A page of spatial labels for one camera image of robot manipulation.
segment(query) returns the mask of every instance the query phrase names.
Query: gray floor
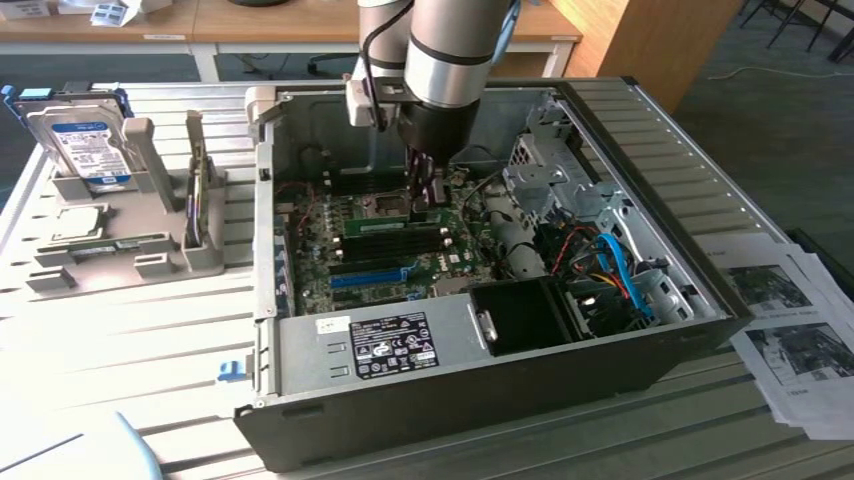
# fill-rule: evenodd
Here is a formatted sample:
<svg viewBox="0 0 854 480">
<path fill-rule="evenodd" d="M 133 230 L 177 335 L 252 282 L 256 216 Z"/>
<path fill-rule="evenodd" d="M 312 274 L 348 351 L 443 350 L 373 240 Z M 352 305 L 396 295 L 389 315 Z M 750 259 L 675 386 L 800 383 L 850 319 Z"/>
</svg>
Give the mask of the gray floor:
<svg viewBox="0 0 854 480">
<path fill-rule="evenodd" d="M 798 78 L 746 71 L 707 80 L 742 66 L 810 74 L 854 74 L 826 56 L 836 38 L 790 26 L 766 49 L 779 20 L 759 12 L 742 17 L 722 36 L 675 119 L 783 227 L 800 227 L 854 271 L 854 77 Z"/>
<path fill-rule="evenodd" d="M 710 75 L 740 66 L 804 73 L 854 73 L 824 57 L 836 41 L 819 38 L 804 52 L 812 29 L 790 27 L 770 50 L 764 44 L 779 25 L 760 12 L 744 29 L 734 20 L 718 42 L 675 118 L 711 157 L 783 227 L 804 228 L 854 270 L 854 78 L 804 79 L 748 71 L 724 81 Z M 276 79 L 312 78 L 307 55 L 269 55 L 256 63 Z M 222 80 L 267 79 L 244 74 L 232 56 L 220 56 Z M 188 56 L 0 56 L 0 84 L 61 87 L 68 80 L 121 82 L 197 81 Z M 323 64 L 329 75 L 348 71 L 352 60 Z M 0 204 L 17 179 L 33 140 L 0 110 Z"/>
</svg>

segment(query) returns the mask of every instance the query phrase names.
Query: barcode sticker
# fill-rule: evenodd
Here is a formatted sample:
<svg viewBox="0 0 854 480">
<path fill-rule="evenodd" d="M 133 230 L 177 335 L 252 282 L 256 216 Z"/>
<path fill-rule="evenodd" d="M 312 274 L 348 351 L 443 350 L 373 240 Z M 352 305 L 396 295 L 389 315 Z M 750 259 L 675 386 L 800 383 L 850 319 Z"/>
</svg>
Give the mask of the barcode sticker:
<svg viewBox="0 0 854 480">
<path fill-rule="evenodd" d="M 315 320 L 317 335 L 327 333 L 345 332 L 349 330 L 349 317 L 329 317 Z"/>
</svg>

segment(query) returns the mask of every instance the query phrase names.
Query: white table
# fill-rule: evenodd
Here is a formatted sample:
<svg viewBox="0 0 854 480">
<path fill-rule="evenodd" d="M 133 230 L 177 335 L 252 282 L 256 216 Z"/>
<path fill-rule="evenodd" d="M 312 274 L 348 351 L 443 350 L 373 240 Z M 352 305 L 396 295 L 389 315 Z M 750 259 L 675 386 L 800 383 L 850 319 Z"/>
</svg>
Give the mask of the white table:
<svg viewBox="0 0 854 480">
<path fill-rule="evenodd" d="M 268 473 L 229 419 L 217 414 L 218 361 L 253 342 L 253 152 L 238 84 L 126 84 L 134 112 L 157 125 L 168 167 L 188 157 L 182 112 L 204 113 L 208 149 L 228 169 L 225 273 L 218 277 L 48 302 L 57 315 L 8 311 L 26 299 L 9 272 L 21 239 L 38 235 L 53 205 L 49 166 L 36 149 L 0 218 L 0 372 L 4 389 L 68 415 L 118 410 L 178 480 L 238 478 L 842 478 L 854 468 L 848 442 L 807 441 L 774 422 L 752 378 L 727 349 L 678 366 L 645 391 L 547 415 L 323 464 Z M 629 158 L 692 234 L 783 234 L 645 94 L 620 79 L 572 81 Z M 24 341 L 44 348 L 40 365 L 10 364 Z M 60 364 L 52 359 L 61 356 Z"/>
</svg>

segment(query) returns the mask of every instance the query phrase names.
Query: power supply label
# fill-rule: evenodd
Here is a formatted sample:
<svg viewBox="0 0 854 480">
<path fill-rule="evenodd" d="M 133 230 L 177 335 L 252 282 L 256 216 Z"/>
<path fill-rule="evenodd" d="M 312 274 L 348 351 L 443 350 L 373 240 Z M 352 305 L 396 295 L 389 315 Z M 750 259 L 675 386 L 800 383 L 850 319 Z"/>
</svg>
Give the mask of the power supply label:
<svg viewBox="0 0 854 480">
<path fill-rule="evenodd" d="M 349 339 L 363 380 L 439 366 L 424 312 L 352 322 Z"/>
</svg>

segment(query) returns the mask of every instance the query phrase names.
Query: paper sheet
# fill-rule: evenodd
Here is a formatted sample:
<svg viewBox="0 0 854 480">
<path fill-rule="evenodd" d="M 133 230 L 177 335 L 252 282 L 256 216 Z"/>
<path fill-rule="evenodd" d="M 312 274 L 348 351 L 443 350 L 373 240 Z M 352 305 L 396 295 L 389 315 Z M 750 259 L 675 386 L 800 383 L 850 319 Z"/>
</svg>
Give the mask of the paper sheet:
<svg viewBox="0 0 854 480">
<path fill-rule="evenodd" d="M 698 243 L 756 316 L 730 342 L 775 421 L 854 439 L 854 303 L 818 257 L 764 234 Z"/>
</svg>

